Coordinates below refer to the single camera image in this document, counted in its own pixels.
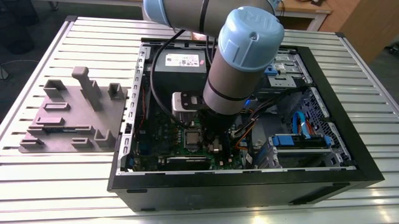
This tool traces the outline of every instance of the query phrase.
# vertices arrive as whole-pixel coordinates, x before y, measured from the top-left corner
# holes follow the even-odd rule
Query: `power supply label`
[[[166,66],[199,67],[199,55],[167,54]]]

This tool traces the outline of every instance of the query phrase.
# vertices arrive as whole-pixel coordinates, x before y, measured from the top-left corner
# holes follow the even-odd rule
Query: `light blue joint cap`
[[[238,70],[265,70],[284,38],[285,28],[273,14],[257,7],[241,7],[229,14],[219,34],[219,51]]]
[[[151,21],[171,27],[167,14],[165,12],[163,0],[145,0],[143,7]]]

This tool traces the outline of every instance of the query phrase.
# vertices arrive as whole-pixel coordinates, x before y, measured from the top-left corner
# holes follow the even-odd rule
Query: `green circuit board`
[[[191,123],[193,128],[201,132],[201,122],[198,119]],[[141,129],[138,143],[134,146],[135,170],[137,171],[159,171],[159,162],[162,158],[169,157],[206,157],[211,164],[209,170],[243,169],[242,153],[233,152],[233,147],[226,149],[230,144],[223,144],[225,151],[219,154],[209,152],[206,145],[202,145],[198,151],[190,151],[185,148],[185,131],[187,129],[179,127],[162,113],[155,112],[154,119],[149,119]]]

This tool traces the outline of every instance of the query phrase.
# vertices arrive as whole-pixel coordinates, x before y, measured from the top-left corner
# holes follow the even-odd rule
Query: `floor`
[[[41,23],[29,27],[37,44],[35,49],[23,55],[13,55],[0,47],[0,63],[13,60],[41,61],[67,15],[135,20],[143,19],[142,9],[139,7],[61,3],[59,10],[54,12],[47,2],[34,1],[34,5],[41,17]],[[5,66],[7,72],[13,75],[13,79],[9,82],[0,80],[0,122],[19,96],[35,67],[35,62],[15,62]],[[370,67],[393,97],[399,102],[399,55],[394,56],[390,55],[388,51],[384,51]]]

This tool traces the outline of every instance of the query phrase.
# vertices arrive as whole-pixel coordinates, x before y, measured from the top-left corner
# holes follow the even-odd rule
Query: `slotted aluminum surface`
[[[304,206],[133,212],[109,193],[113,153],[22,154],[18,147],[46,95],[49,79],[78,85],[73,67],[87,66],[101,86],[131,87],[142,37],[174,31],[149,21],[81,17],[66,22],[0,125],[0,222],[83,223],[393,223],[399,221],[398,105],[345,39],[286,32],[286,45],[312,48],[386,181]]]

